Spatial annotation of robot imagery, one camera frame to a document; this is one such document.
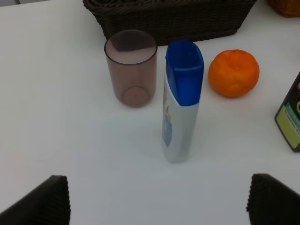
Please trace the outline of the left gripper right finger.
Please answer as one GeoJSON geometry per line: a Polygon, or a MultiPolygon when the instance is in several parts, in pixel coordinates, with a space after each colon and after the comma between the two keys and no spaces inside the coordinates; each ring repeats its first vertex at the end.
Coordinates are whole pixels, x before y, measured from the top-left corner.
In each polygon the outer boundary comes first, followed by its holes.
{"type": "Polygon", "coordinates": [[[252,225],[298,225],[300,194],[266,173],[255,173],[246,211],[252,225]]]}

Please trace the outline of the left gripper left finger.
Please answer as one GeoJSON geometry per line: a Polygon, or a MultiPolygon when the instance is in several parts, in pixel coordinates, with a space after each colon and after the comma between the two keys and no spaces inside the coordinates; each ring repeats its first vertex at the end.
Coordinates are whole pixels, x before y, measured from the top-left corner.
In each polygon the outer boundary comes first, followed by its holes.
{"type": "Polygon", "coordinates": [[[0,213],[2,225],[68,225],[71,206],[67,176],[52,175],[0,213]]]}

